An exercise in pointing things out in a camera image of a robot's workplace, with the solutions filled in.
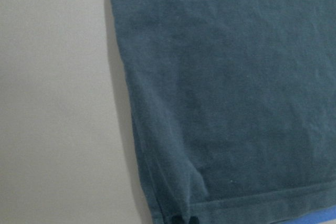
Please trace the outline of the brown table mat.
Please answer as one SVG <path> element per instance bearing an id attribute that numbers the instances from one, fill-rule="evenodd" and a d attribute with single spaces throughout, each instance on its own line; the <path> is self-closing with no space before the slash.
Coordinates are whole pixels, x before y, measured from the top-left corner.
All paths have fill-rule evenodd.
<path id="1" fill-rule="evenodd" d="M 1 223 L 154 223 L 111 0 L 1 0 Z"/>

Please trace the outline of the black graphic t-shirt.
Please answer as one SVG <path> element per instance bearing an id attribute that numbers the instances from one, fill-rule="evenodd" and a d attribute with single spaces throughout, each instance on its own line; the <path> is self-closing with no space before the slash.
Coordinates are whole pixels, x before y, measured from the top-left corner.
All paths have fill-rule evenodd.
<path id="1" fill-rule="evenodd" d="M 111 0 L 154 223 L 335 206 L 335 0 Z"/>

